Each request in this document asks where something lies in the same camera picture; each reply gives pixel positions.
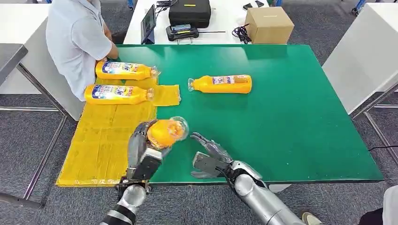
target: black bag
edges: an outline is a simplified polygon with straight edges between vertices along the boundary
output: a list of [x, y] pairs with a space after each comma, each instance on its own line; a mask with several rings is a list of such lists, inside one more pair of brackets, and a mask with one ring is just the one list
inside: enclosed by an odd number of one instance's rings
[[190, 24], [196, 28], [209, 26], [211, 8], [209, 0], [177, 0], [170, 7], [168, 18], [171, 26]]

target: juice bottle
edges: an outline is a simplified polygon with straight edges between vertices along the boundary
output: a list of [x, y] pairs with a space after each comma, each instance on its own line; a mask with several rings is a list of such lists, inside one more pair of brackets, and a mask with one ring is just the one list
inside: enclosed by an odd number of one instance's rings
[[102, 79], [113, 80], [144, 80], [148, 77], [157, 78], [160, 72], [156, 67], [126, 62], [98, 62], [95, 73]]
[[203, 76], [188, 79], [188, 90], [200, 90], [204, 93], [242, 93], [252, 90], [252, 78], [249, 75]]
[[147, 138], [156, 149], [172, 146], [176, 141], [184, 140], [189, 133], [188, 123], [182, 117], [158, 120], [148, 128]]
[[93, 84], [84, 91], [84, 98], [95, 105], [138, 104], [153, 99], [153, 89], [141, 89], [133, 86]]

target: floor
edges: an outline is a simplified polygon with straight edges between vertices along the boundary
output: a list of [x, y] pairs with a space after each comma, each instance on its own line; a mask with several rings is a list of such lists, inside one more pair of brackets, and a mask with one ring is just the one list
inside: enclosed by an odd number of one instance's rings
[[[295, 24], [291, 44], [309, 44], [319, 62], [327, 59], [354, 20], [354, 0], [284, 0], [283, 8]], [[103, 0], [103, 17], [113, 32], [122, 32], [132, 12], [123, 0]], [[398, 96], [389, 99], [398, 101]], [[1, 95], [0, 105], [46, 106], [40, 95]], [[398, 111], [371, 112], [391, 144], [398, 144]], [[58, 113], [0, 112], [0, 192], [22, 196], [50, 142], [61, 116]], [[354, 121], [368, 147], [383, 144], [366, 118]], [[67, 121], [43, 174], [33, 191], [33, 200], [45, 208], [30, 210], [0, 202], [0, 224], [90, 225], [98, 224], [115, 204], [113, 188], [61, 188], [54, 185], [76, 129]], [[398, 184], [398, 167], [389, 154], [372, 155], [385, 181], [357, 184], [296, 184], [278, 193], [291, 210], [309, 210], [326, 225], [357, 224], [361, 215], [380, 208], [384, 191]], [[260, 224], [253, 213], [227, 186], [156, 186], [138, 215], [139, 224], [223, 225]]]

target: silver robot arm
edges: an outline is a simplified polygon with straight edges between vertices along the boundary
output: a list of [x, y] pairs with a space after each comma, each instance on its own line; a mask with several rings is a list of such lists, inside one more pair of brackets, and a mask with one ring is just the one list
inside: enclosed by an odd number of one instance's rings
[[99, 225], [134, 225], [138, 208], [146, 199], [146, 189], [138, 184], [126, 188], [120, 201], [108, 212]]
[[134, 225], [138, 208], [150, 192], [147, 181], [155, 174], [170, 148], [154, 149], [148, 142], [148, 128], [156, 120], [143, 122], [131, 135], [128, 145], [126, 176], [116, 185], [120, 201], [107, 213], [100, 225]]
[[234, 161], [245, 173], [238, 175], [234, 181], [236, 194], [254, 211], [260, 220], [267, 225], [305, 225], [290, 209], [265, 185], [260, 187], [258, 174], [243, 162]]
[[232, 160], [226, 150], [213, 140], [198, 133], [191, 138], [205, 147], [208, 154], [197, 152], [192, 165], [200, 172], [192, 176], [203, 178], [225, 177], [233, 192], [245, 202], [266, 225], [305, 225], [264, 182], [262, 176], [241, 161]]

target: shoe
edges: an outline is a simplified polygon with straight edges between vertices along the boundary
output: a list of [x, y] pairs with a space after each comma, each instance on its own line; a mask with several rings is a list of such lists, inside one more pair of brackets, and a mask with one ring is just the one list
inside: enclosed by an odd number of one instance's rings
[[301, 219], [307, 225], [322, 225], [322, 222], [309, 212], [304, 212]]

